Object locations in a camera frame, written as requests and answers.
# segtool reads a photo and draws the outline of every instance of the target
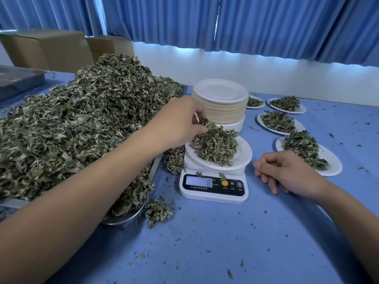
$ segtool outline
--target white wall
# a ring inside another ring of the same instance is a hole
[[[202,79],[224,78],[240,83],[250,92],[379,106],[377,67],[204,52],[144,43],[134,43],[134,52],[154,75],[169,76],[187,85]],[[11,64],[0,44],[0,65]]]

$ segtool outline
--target fingernail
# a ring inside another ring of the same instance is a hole
[[[254,161],[253,162],[253,166],[256,168],[256,169],[259,169],[260,168],[260,162],[259,161]]]

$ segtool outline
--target hand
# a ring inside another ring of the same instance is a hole
[[[265,153],[253,165],[255,175],[260,176],[263,183],[268,183],[273,194],[278,193],[276,182],[279,181],[280,188],[286,193],[291,191],[301,196],[317,199],[331,184],[289,150]]]
[[[205,126],[196,124],[195,112],[200,119],[206,118],[204,106],[191,96],[172,98],[144,129],[150,131],[162,152],[180,147],[208,131]]]

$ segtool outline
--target forearm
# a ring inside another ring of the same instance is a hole
[[[372,280],[379,283],[379,218],[333,184],[317,203],[341,230]]]
[[[0,224],[0,282],[44,282],[157,154],[144,129]]]

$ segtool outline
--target curtain fold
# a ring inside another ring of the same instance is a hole
[[[215,51],[315,60],[346,0],[221,0]]]
[[[107,33],[134,42],[213,50],[220,0],[102,0]]]
[[[0,0],[3,30],[65,29],[101,35],[94,0]]]
[[[379,66],[379,0],[349,0],[317,61]]]

